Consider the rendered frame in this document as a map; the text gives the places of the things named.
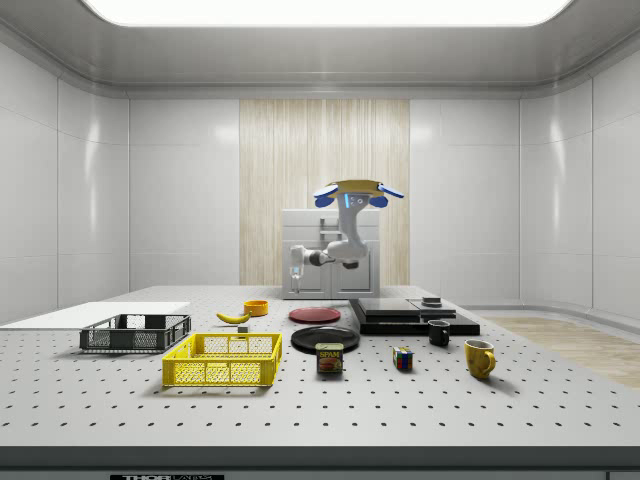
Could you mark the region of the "yellow basket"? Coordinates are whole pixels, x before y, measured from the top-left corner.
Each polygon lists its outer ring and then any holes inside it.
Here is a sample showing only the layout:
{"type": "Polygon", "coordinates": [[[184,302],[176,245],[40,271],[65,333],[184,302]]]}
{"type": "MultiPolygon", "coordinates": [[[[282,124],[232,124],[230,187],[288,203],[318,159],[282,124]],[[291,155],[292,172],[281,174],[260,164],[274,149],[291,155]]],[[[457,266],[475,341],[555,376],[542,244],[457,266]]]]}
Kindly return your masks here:
{"type": "Polygon", "coordinates": [[[280,333],[194,333],[162,358],[165,386],[270,386],[280,333]]]}

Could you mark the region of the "dark grey basket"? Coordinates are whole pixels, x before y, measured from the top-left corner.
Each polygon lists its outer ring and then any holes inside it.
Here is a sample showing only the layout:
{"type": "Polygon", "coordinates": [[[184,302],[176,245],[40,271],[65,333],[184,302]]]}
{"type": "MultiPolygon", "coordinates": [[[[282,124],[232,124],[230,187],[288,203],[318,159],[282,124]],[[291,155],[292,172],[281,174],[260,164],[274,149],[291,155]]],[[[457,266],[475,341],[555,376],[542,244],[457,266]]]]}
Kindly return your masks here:
{"type": "Polygon", "coordinates": [[[116,353],[163,352],[191,330],[191,317],[119,314],[80,331],[80,348],[116,353]]]}

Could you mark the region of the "yellow mug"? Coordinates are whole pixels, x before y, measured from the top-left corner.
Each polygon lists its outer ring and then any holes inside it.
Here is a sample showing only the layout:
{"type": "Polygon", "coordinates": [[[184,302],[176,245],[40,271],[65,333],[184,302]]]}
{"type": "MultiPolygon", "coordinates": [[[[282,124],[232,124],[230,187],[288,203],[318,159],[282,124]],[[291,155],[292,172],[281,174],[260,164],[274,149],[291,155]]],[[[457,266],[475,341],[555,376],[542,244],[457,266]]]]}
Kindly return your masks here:
{"type": "Polygon", "coordinates": [[[486,341],[469,339],[464,351],[470,374],[478,379],[487,379],[496,366],[494,346],[486,341]]]}

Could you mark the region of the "red plate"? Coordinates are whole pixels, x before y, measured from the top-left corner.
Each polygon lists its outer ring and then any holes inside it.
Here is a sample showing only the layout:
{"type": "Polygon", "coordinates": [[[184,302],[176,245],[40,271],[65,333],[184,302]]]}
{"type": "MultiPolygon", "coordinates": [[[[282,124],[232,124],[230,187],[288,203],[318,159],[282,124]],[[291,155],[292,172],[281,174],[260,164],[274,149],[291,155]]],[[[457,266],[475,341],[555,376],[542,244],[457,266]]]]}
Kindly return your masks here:
{"type": "Polygon", "coordinates": [[[340,318],[338,310],[328,307],[303,307],[289,312],[289,319],[298,323],[330,323],[340,318]]]}

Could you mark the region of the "drone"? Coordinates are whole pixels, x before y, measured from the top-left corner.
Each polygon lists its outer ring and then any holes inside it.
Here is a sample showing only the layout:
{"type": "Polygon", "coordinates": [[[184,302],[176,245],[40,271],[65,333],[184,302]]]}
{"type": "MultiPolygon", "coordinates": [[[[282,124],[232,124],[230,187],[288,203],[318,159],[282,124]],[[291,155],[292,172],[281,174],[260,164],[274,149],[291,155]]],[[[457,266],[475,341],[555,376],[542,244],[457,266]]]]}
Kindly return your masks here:
{"type": "Polygon", "coordinates": [[[374,180],[342,180],[332,182],[314,193],[315,206],[323,208],[331,205],[340,195],[368,195],[368,203],[376,208],[384,208],[388,204],[385,194],[403,198],[404,194],[383,183],[374,180]]]}

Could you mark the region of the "flat-sided can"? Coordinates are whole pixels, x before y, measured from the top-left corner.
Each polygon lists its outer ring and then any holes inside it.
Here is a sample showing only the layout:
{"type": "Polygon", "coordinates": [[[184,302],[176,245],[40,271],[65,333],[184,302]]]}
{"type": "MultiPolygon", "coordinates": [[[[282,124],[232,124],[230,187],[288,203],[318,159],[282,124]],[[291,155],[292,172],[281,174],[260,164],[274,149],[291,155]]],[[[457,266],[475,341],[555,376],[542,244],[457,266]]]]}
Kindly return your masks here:
{"type": "Polygon", "coordinates": [[[344,369],[342,343],[317,343],[315,345],[317,372],[341,373],[344,369]]]}

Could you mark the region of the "black plate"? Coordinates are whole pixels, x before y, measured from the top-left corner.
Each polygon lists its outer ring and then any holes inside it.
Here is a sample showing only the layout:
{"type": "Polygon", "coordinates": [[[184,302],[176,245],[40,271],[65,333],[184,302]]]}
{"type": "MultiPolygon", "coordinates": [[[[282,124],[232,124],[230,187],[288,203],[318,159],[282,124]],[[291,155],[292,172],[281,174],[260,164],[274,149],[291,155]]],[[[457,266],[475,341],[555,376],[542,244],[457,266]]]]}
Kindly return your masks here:
{"type": "Polygon", "coordinates": [[[360,335],[349,328],[316,326],[295,331],[291,335],[291,342],[297,349],[307,353],[314,353],[317,343],[341,343],[344,351],[350,351],[358,346],[360,335]]]}

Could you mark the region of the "white cabinet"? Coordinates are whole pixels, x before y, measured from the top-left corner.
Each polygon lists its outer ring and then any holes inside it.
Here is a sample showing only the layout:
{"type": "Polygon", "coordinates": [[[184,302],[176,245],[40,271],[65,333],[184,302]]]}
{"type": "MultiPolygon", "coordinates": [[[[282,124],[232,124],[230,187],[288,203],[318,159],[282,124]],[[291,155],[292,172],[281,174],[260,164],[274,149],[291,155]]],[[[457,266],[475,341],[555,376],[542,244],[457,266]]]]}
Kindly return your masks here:
{"type": "Polygon", "coordinates": [[[284,209],[282,211],[282,296],[285,299],[352,299],[377,297],[379,276],[379,213],[364,209],[357,216],[358,232],[369,247],[367,257],[356,269],[340,264],[304,267],[300,290],[290,277],[290,248],[303,245],[310,250],[323,250],[340,240],[336,209],[284,209]]]}

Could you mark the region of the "black stove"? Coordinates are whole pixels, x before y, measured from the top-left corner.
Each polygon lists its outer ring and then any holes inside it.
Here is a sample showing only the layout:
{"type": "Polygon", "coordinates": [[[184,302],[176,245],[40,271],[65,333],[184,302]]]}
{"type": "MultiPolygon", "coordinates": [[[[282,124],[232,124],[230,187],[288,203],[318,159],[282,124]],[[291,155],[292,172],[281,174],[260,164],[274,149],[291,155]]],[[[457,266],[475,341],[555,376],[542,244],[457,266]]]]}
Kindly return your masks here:
{"type": "Polygon", "coordinates": [[[456,312],[440,297],[420,299],[361,298],[350,300],[362,334],[426,335],[429,320],[450,323],[451,335],[479,335],[480,325],[456,312]]]}

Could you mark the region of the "white board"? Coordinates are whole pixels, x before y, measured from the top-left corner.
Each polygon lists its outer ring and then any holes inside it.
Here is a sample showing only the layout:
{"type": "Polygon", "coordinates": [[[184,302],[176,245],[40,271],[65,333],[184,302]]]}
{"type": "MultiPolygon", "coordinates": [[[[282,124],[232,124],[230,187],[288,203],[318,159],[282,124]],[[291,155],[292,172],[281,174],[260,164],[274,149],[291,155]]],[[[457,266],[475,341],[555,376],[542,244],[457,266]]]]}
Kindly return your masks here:
{"type": "Polygon", "coordinates": [[[119,314],[171,314],[189,302],[88,302],[1,325],[0,329],[82,329],[119,314]]]}

